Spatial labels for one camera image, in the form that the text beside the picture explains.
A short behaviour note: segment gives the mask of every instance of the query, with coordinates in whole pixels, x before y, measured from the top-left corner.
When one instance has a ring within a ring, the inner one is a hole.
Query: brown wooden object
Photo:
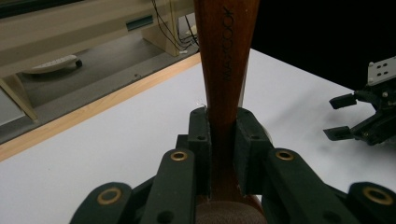
[[[214,211],[214,204],[219,203],[230,205],[229,215],[237,212],[236,207],[238,211],[244,207],[250,211],[254,207],[261,214],[262,208],[255,196],[241,195],[233,168],[233,128],[259,0],[194,0],[194,6],[213,149],[211,196],[199,198],[197,221],[205,217],[208,222],[210,217],[205,211]],[[218,219],[222,211],[212,213],[216,214],[212,217]],[[232,223],[231,220],[232,217],[225,222]],[[263,217],[254,220],[264,222]],[[258,222],[247,220],[247,223]]]

